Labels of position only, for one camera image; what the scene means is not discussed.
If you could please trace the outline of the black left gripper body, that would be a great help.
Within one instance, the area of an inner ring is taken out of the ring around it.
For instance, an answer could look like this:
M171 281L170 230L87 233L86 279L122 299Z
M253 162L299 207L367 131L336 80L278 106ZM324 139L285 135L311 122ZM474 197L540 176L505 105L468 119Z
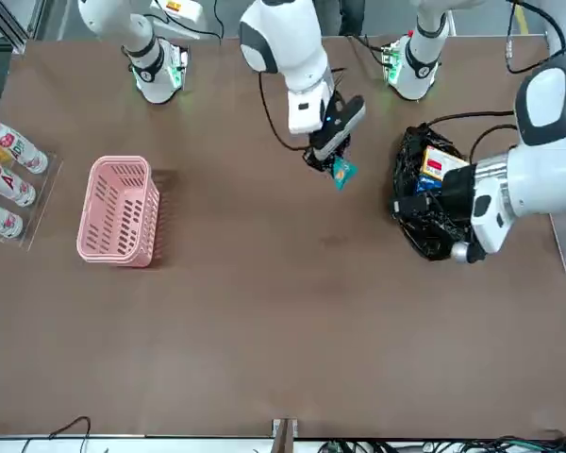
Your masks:
M452 219L468 221L474 199L474 164L450 170L441 184L441 205Z

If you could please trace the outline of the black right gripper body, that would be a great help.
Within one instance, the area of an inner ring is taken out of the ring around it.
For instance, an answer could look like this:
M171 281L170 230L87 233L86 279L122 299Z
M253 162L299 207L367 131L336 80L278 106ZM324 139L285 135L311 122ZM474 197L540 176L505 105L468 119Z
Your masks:
M335 90L325 110L322 128L311 132L309 140L311 142L329 142L340 132L343 129L343 108L344 100L341 94Z

